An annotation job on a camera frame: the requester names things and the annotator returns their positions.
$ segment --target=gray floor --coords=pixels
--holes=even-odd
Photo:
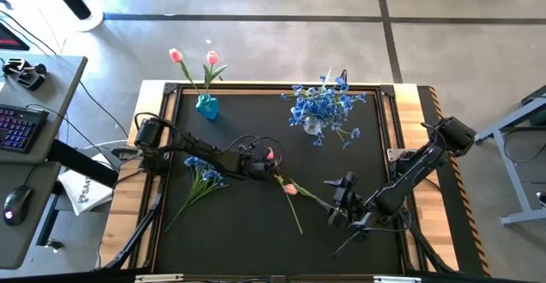
[[[378,0],[86,1],[121,14],[380,15]],[[390,15],[398,17],[546,18],[546,0],[387,3]],[[47,30],[36,32],[54,43]],[[546,25],[393,24],[392,32],[403,81],[434,86],[444,114],[456,115],[476,130],[516,109],[522,97],[546,82]],[[393,82],[381,23],[107,20],[92,32],[68,35],[62,53],[89,57],[84,83],[129,128],[143,79],[182,78],[168,59],[171,47],[184,52],[195,72],[206,52],[215,49],[220,62],[229,64],[224,75],[229,80],[314,81],[332,65],[336,72],[348,69],[354,82]],[[69,116],[93,142],[123,138],[82,90]],[[532,139],[522,157],[544,141],[543,136]],[[511,143],[522,147],[521,142],[528,140],[516,137]],[[87,146],[73,130],[69,143]],[[533,165],[543,164],[544,155]],[[520,208],[494,143],[474,147],[459,163],[494,276],[544,281],[546,220],[500,225],[500,216]],[[546,185],[532,184],[544,182],[543,171],[533,170],[522,173],[526,188],[530,193],[546,190]],[[99,214],[64,214],[53,237],[68,243],[66,250],[54,255],[32,247],[21,269],[0,276],[92,269],[105,222]]]

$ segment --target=rgb keyboard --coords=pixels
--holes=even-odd
[[[29,153],[49,113],[0,104],[0,150]]]

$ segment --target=glass vase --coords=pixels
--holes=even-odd
[[[322,127],[322,121],[313,116],[309,116],[304,120],[304,131],[307,134],[316,136],[321,132]]]
[[[195,108],[203,117],[215,119],[218,114],[218,99],[208,94],[199,95]]]

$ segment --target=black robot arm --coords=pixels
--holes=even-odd
[[[174,130],[175,135],[169,145],[159,147],[165,127]],[[249,146],[240,145],[237,150],[219,150],[162,118],[148,118],[142,121],[136,134],[135,146],[144,154],[142,168],[151,173],[165,170],[166,166],[160,164],[165,153],[180,151],[205,160],[226,176],[242,180],[269,179],[276,173],[277,164],[274,159],[268,159],[272,151],[259,143],[259,138],[254,138]]]
[[[473,145],[476,132],[456,118],[442,118],[436,125],[422,124],[432,131],[429,142],[415,152],[406,151],[391,163],[393,182],[377,190],[368,199],[352,191],[356,177],[351,173],[329,185],[336,187],[335,209],[329,209],[330,224],[346,220],[365,237],[374,227],[384,226],[394,217],[400,216],[415,237],[425,255],[438,272],[454,272],[428,243],[421,230],[412,222],[403,208],[405,198],[413,188],[423,181],[434,169],[445,164],[451,156],[462,156]]]

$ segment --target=blue flower bouquet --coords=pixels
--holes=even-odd
[[[199,199],[204,198],[211,192],[228,186],[224,183],[224,179],[220,173],[214,170],[214,167],[205,160],[190,156],[184,161],[184,164],[187,165],[191,171],[193,180],[191,189],[189,190],[188,198],[180,210],[178,210],[177,215],[172,219],[172,222],[169,223],[165,231],[168,231],[169,228],[171,228],[172,224],[188,206],[197,202]]]
[[[343,70],[340,77],[335,78],[336,85],[327,88],[326,83],[330,73],[331,69],[327,75],[320,76],[322,80],[320,88],[310,87],[306,90],[302,85],[294,85],[292,86],[293,95],[282,94],[281,98],[296,98],[296,105],[290,110],[292,117],[288,121],[290,126],[303,125],[305,132],[316,136],[313,142],[315,146],[323,145],[322,129],[329,127],[338,134],[345,149],[351,144],[351,140],[360,137],[360,129],[356,127],[349,132],[342,130],[341,126],[347,121],[353,102],[366,102],[366,94],[347,94],[349,84],[346,82],[346,70]]]

